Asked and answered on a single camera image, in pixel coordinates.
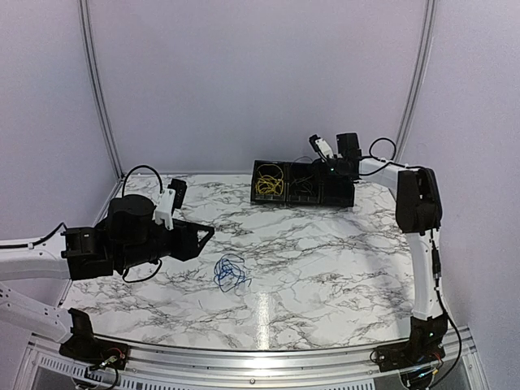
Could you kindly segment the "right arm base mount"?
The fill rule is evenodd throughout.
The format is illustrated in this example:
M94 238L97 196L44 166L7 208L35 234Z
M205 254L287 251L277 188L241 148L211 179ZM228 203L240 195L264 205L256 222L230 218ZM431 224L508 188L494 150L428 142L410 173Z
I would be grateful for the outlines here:
M427 320L411 317L409 338L377 346L370 354L370 360L381 372L438 361L445 357L443 339L447 330L448 320L443 315Z

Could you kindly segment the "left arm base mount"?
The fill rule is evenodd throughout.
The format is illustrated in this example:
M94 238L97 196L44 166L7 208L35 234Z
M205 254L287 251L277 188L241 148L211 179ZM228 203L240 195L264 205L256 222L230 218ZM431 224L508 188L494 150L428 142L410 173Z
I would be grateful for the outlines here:
M90 317L85 312L77 309L67 312L71 315L71 336L60 345L59 353L97 368L107 359L115 357L115 368L123 370L128 361L129 345L97 338Z

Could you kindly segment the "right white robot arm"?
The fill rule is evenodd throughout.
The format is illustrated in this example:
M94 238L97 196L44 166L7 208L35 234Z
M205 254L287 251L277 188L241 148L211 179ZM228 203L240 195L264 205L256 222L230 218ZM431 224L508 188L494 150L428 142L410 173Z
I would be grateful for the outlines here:
M337 151L320 136L309 142L329 171L351 180L365 180L395 195L397 226L408 242L414 272L414 308L410 339L402 356L419 364L434 350L448 330L448 314L442 302L439 251L442 205L435 172L387 158L364 155L355 133L336 136Z

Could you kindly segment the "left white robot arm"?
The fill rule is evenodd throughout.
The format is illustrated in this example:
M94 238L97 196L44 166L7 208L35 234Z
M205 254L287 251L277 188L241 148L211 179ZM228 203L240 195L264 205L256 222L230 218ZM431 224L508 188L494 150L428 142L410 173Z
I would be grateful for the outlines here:
M165 257L182 262L199 256L215 234L211 226L175 219L174 192L158 204L131 194L110 201L107 215L94 227L59 227L33 242L1 243L1 320L47 337L87 362L102 355L89 316L27 297L7 286L12 280L93 280L114 273L126 275L145 263Z

